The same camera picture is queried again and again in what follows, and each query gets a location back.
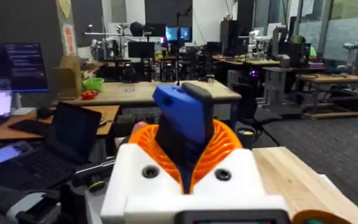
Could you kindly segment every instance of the computer mouse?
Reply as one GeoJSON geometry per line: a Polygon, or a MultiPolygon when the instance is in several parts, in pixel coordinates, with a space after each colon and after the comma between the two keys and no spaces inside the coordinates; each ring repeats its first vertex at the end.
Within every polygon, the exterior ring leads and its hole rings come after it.
{"type": "Polygon", "coordinates": [[[43,106],[37,109],[37,119],[47,119],[54,114],[55,110],[51,110],[47,106],[43,106]]]}

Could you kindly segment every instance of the keyboard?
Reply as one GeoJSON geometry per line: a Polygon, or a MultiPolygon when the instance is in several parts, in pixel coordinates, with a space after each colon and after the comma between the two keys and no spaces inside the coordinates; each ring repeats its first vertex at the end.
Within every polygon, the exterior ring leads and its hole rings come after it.
{"type": "Polygon", "coordinates": [[[50,126],[51,124],[25,119],[9,125],[9,128],[45,137],[49,132],[50,126]]]}
{"type": "Polygon", "coordinates": [[[21,189],[51,189],[71,177],[74,165],[45,150],[37,151],[15,161],[33,180],[21,189]]]}

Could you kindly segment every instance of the green bowl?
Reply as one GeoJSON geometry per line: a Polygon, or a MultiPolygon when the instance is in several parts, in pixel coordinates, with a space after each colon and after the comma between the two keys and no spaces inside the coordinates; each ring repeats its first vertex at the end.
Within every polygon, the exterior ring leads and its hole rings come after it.
{"type": "Polygon", "coordinates": [[[103,78],[89,78],[83,81],[85,90],[97,90],[102,91],[103,78]]]}

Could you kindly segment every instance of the screw hole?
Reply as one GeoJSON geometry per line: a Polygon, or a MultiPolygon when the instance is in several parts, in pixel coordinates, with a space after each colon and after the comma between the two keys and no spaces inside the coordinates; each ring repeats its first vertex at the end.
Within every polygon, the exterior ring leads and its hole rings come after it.
{"type": "Polygon", "coordinates": [[[158,167],[147,166],[147,167],[144,167],[144,169],[142,171],[142,175],[147,179],[153,179],[154,177],[158,176],[159,172],[160,171],[159,171],[158,167]]]}
{"type": "Polygon", "coordinates": [[[231,178],[231,173],[226,169],[217,169],[215,171],[215,176],[218,180],[228,181],[231,178]]]}

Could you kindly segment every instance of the glass window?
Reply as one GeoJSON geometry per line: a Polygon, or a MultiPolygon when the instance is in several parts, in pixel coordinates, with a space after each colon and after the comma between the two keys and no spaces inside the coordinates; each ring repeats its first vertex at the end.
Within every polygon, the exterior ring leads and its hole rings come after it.
{"type": "Polygon", "coordinates": [[[311,43],[315,50],[318,48],[321,32],[321,19],[323,6],[327,0],[304,0],[299,24],[298,35],[306,39],[306,43],[311,43]]]}
{"type": "Polygon", "coordinates": [[[269,14],[269,0],[257,0],[255,1],[255,26],[259,29],[266,27],[267,18],[269,14]]]}
{"type": "Polygon", "coordinates": [[[334,0],[323,57],[346,61],[347,50],[343,48],[343,44],[357,41],[358,1],[334,0]]]}
{"type": "Polygon", "coordinates": [[[284,24],[284,15],[288,15],[288,0],[270,0],[269,4],[269,14],[268,14],[268,23],[276,24],[282,23],[284,24]]]}

